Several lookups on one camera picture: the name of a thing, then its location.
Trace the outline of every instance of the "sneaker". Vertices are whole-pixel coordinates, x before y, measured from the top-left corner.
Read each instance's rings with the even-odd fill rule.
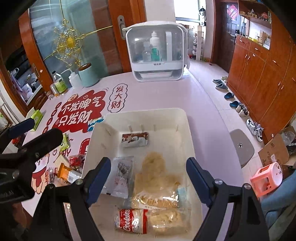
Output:
[[[245,108],[245,107],[246,106],[244,104],[240,103],[235,110],[237,111],[237,113],[239,113],[242,110],[242,108]]]
[[[217,85],[216,89],[221,91],[228,91],[228,87],[224,83]]]
[[[213,80],[216,85],[224,84],[222,80]]]
[[[263,141],[263,137],[262,137],[262,133],[263,133],[263,128],[261,127],[261,128],[259,128],[259,130],[258,130],[258,132],[257,132],[257,134],[256,134],[256,139],[257,139],[257,141],[259,141],[259,142],[262,142]]]
[[[239,112],[240,117],[246,117],[248,115],[249,115],[249,112],[248,112],[248,109],[246,107],[242,108],[242,110]]]
[[[252,129],[255,127],[255,122],[252,122],[250,119],[247,119],[246,125],[249,131],[252,133]]]

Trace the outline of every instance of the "table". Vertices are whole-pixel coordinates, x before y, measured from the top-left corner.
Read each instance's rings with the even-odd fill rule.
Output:
[[[64,156],[69,157],[87,151],[91,137],[91,132],[87,132],[88,120],[119,111],[173,107],[182,108],[187,114],[196,159],[201,167],[228,185],[242,186],[242,170],[229,132],[212,100],[188,70],[178,81],[141,83],[129,72],[105,77],[92,87],[81,90],[71,88],[65,95],[46,101],[41,108],[43,119],[36,131],[27,134],[24,143],[57,127],[69,135],[71,146],[63,152]],[[46,185],[45,169],[53,166],[58,151],[59,148],[43,157],[33,174],[35,196],[22,203],[32,216]],[[203,217],[207,210],[203,205]],[[231,212],[232,205],[228,205],[217,240],[224,240]],[[71,223],[69,221],[73,239],[79,240],[77,230]]]

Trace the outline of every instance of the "blue gripper pad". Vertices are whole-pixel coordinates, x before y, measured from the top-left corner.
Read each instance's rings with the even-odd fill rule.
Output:
[[[85,190],[88,191],[86,203],[91,206],[98,200],[103,186],[111,171],[111,161],[107,157],[103,157],[94,170],[90,170],[84,178]]]
[[[212,195],[214,179],[211,174],[202,169],[194,157],[187,159],[186,171],[200,201],[211,207],[214,201],[214,196]]]

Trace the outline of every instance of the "grey chair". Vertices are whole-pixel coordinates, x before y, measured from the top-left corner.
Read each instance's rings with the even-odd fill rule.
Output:
[[[239,157],[239,163],[243,168],[254,155],[254,147],[246,134],[240,130],[235,129],[230,132],[232,142]]]

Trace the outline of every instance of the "dried noodle bag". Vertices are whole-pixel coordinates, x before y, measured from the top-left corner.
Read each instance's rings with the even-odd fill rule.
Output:
[[[177,175],[166,173],[162,155],[151,152],[144,159],[142,172],[135,175],[131,206],[149,210],[178,207],[179,185]]]

